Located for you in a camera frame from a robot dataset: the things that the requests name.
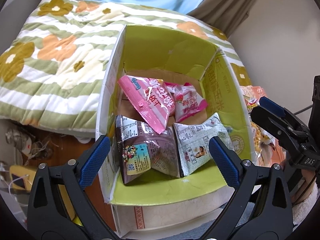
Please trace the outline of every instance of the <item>white fleece sleeve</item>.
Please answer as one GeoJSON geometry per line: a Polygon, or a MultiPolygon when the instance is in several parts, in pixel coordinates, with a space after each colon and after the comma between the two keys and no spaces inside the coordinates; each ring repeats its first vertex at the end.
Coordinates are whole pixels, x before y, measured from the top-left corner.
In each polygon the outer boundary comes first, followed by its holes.
{"type": "Polygon", "coordinates": [[[306,218],[306,216],[309,214],[311,209],[313,208],[314,204],[317,201],[317,195],[318,195],[318,187],[315,183],[312,189],[311,194],[306,198],[303,202],[295,205],[292,207],[292,214],[293,214],[293,224],[295,230],[298,225],[306,218]]]}

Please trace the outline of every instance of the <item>purple snack bag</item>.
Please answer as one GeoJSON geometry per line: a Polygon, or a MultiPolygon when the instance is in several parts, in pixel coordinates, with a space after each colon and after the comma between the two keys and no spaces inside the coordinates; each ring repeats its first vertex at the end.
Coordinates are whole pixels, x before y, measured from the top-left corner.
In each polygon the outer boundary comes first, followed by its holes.
{"type": "Polygon", "coordinates": [[[147,123],[118,115],[116,138],[124,184],[153,168],[180,178],[180,165],[175,135],[171,127],[157,134],[147,123]]]}

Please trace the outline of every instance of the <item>qr code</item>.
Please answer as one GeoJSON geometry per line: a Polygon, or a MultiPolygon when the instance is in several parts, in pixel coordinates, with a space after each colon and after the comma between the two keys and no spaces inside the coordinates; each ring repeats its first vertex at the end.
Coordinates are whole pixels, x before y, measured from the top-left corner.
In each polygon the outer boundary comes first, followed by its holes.
{"type": "Polygon", "coordinates": [[[135,170],[133,163],[129,163],[129,164],[127,165],[127,168],[128,168],[128,171],[134,171],[134,170],[135,170]]]}

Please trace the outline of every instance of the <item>cartoon figure on bag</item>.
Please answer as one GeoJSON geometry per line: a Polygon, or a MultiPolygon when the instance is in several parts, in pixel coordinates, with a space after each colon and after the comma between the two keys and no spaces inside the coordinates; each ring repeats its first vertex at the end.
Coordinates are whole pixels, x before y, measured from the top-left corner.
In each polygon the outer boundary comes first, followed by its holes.
{"type": "Polygon", "coordinates": [[[203,146],[199,146],[199,150],[200,151],[195,156],[196,158],[200,158],[201,156],[204,156],[207,153],[203,146]]]}
{"type": "Polygon", "coordinates": [[[127,145],[124,149],[123,160],[127,162],[137,155],[137,148],[135,146],[127,145]]]}

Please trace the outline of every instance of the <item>circular logo on box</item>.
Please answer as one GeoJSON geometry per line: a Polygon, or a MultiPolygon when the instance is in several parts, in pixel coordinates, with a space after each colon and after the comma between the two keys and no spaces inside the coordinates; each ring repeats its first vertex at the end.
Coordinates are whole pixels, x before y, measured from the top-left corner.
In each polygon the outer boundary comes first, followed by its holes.
{"type": "Polygon", "coordinates": [[[231,135],[230,139],[236,154],[241,154],[244,149],[244,140],[242,137],[239,135],[231,135]]]}

